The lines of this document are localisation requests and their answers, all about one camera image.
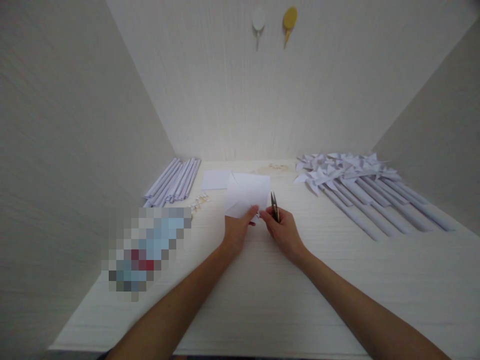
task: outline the scissors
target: scissors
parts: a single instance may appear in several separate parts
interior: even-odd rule
[[[279,213],[279,206],[277,205],[277,198],[275,197],[275,193],[270,191],[270,199],[271,199],[271,214],[277,223],[280,223],[280,213]]]

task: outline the hand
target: hand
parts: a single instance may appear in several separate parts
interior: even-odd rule
[[[278,208],[280,223],[272,217],[272,207],[267,207],[266,211],[260,211],[260,218],[265,221],[268,232],[275,240],[281,252],[295,265],[309,251],[300,238],[295,225],[294,216],[282,208]]]
[[[244,248],[245,235],[247,234],[249,224],[255,226],[255,223],[250,220],[252,220],[258,211],[259,207],[254,205],[239,219],[225,216],[225,236],[223,237],[221,246],[232,251],[235,256],[240,254]]]

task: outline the person's left hand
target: person's left hand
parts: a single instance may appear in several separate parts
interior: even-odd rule
[[[255,226],[255,223],[250,220],[252,220],[258,211],[258,205],[254,205],[239,219],[225,216],[225,236],[223,237],[221,245],[233,251],[235,256],[240,254],[244,247],[245,235],[247,234],[249,224]]]

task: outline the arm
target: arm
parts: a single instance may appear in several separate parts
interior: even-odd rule
[[[168,359],[220,276],[242,251],[249,222],[257,211],[258,206],[252,206],[243,218],[225,216],[221,245],[132,326],[107,360]]]
[[[304,246],[294,217],[260,213],[283,254],[315,285],[373,359],[449,359],[425,336],[343,279]]]

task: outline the person's right hand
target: person's right hand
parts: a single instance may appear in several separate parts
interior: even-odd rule
[[[280,214],[280,223],[276,222],[272,217],[271,206],[267,207],[266,211],[260,211],[260,218],[265,221],[268,232],[275,240],[281,252],[287,259],[297,265],[302,257],[309,251],[300,238],[294,216],[280,207],[278,208],[278,212]]]

